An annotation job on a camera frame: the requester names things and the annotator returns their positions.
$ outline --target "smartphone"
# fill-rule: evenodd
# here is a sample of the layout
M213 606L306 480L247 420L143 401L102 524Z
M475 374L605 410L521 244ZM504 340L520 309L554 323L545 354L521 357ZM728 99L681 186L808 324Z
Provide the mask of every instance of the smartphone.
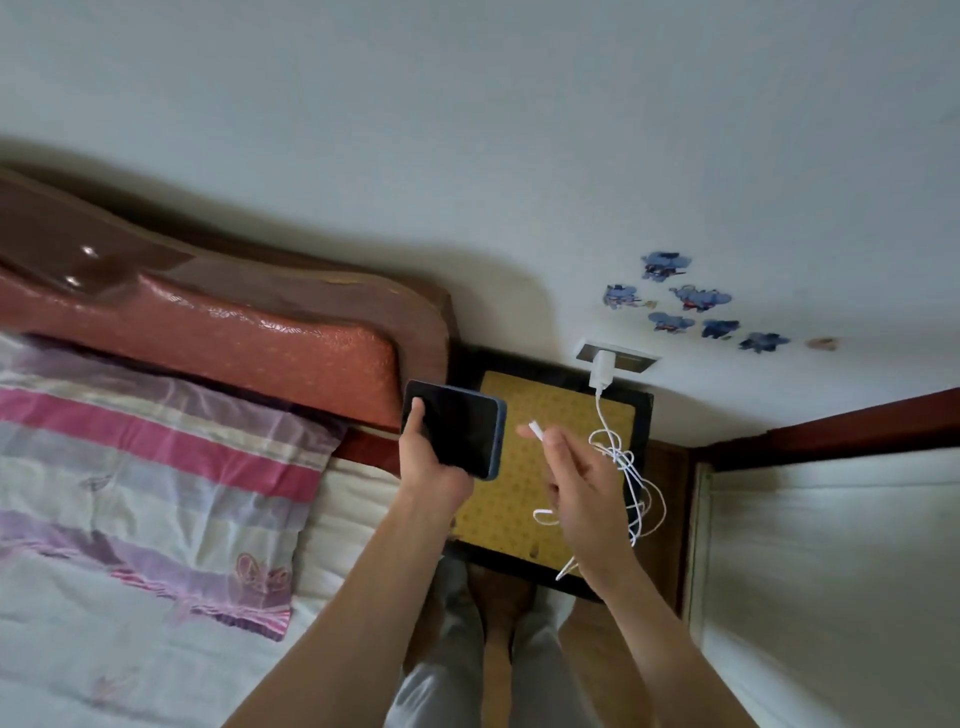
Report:
M423 399L423 435L444 465L463 468L479 480L500 472L507 402L469 389L411 379L403 395L403 424L414 397Z

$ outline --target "forearm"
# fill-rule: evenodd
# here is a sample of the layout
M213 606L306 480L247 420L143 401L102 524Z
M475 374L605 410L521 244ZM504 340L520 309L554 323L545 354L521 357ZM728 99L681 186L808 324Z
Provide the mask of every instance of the forearm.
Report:
M756 728L639 564L601 596L630 647L663 728Z
M447 528L401 489L340 591L226 728L382 725Z

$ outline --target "wooden headboard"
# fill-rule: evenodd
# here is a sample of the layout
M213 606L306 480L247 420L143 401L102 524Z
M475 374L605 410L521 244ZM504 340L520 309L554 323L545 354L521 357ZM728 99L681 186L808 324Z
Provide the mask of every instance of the wooden headboard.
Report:
M195 231L147 231L0 170L0 328L396 429L409 378L446 381L449 296Z

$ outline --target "blue cartoon sticker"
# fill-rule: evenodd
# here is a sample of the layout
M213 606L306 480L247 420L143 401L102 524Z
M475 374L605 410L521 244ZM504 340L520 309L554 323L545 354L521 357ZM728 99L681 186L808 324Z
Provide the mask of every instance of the blue cartoon sticker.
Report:
M646 269L643 277L655 280L657 283L663 283L671 276L682 276L686 271L680 270L686 268L693 258L680 255L679 253L664 253L656 251L643 258L646 263Z
M716 288L707 291L688 284L670 290L684 303L684 311L696 309L697 313L704 313L720 303L729 303L733 300L733 296L729 293L720 293Z
M607 293L603 295L603 303L615 311L624 305L640 305L640 298L636 295L635 285L608 285Z
M700 336L705 339L723 339L726 341L738 328L740 328L739 321L707 319L704 321L704 330L700 332Z
M760 333L751 331L743 341L740 342L740 349L744 352L750 350L756 353L775 352L778 346L789 344L790 339L780 336L778 333Z
M671 316L662 311L651 313L647 318L656 324L654 331L668 331L669 333L684 333L688 328L697 323L693 319L685 319L683 316Z

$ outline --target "white door panel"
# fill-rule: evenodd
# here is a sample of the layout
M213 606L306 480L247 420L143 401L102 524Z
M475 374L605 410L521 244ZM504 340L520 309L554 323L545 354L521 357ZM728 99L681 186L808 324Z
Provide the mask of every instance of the white door panel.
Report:
M707 488L692 627L761 726L960 724L960 450Z

